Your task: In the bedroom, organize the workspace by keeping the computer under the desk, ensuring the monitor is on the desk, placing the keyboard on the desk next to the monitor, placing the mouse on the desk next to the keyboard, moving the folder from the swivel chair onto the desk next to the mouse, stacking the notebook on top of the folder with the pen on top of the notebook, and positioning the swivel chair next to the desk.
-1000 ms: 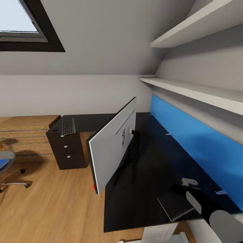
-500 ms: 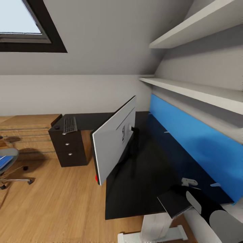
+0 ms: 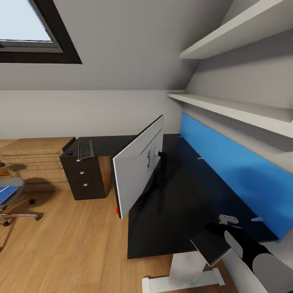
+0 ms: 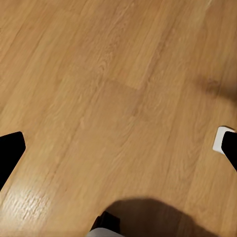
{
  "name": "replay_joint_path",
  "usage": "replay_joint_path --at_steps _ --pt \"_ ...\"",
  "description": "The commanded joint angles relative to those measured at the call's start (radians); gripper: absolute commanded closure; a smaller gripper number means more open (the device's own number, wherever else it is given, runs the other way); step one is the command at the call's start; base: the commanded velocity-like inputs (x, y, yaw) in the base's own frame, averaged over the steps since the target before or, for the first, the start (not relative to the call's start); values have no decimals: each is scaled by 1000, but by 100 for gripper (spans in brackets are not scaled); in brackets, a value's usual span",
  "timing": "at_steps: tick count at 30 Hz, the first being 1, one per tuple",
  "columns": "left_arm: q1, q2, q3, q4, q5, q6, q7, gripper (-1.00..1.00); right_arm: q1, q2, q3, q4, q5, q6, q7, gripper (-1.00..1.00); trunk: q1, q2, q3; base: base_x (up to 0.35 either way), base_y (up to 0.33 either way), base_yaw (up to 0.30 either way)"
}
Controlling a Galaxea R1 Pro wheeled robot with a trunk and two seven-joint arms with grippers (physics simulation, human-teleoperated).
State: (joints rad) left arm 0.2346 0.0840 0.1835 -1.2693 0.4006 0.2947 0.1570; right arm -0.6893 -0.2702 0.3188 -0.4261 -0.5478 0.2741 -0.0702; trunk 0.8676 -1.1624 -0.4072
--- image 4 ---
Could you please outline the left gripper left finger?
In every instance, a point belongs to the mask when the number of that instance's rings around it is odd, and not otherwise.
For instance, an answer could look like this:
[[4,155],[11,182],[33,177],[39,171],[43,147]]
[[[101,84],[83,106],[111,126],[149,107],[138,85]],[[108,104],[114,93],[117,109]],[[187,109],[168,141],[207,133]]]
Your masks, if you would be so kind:
[[0,137],[0,191],[25,150],[25,139],[20,131]]

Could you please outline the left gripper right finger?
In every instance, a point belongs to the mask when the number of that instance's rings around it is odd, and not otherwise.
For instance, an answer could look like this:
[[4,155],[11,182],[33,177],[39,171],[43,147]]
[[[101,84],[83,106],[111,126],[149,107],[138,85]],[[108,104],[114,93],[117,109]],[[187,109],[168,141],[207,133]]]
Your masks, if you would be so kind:
[[237,171],[237,133],[225,131],[221,149]]

